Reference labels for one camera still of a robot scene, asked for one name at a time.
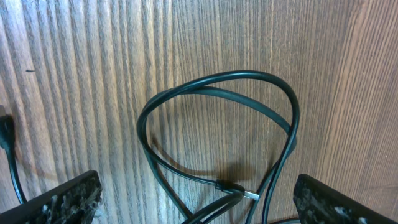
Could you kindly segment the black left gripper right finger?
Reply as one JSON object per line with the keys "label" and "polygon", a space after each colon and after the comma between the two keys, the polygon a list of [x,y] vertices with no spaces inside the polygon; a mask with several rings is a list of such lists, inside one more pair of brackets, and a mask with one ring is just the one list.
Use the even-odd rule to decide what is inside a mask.
{"label": "black left gripper right finger", "polygon": [[397,224],[307,174],[298,176],[293,200],[304,224]]}

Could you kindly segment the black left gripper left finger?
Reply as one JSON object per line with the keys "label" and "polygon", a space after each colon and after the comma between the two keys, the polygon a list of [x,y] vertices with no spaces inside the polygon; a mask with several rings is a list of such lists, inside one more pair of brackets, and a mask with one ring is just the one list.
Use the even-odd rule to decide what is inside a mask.
{"label": "black left gripper left finger", "polygon": [[2,213],[1,223],[92,223],[101,193],[98,173],[90,170]]}

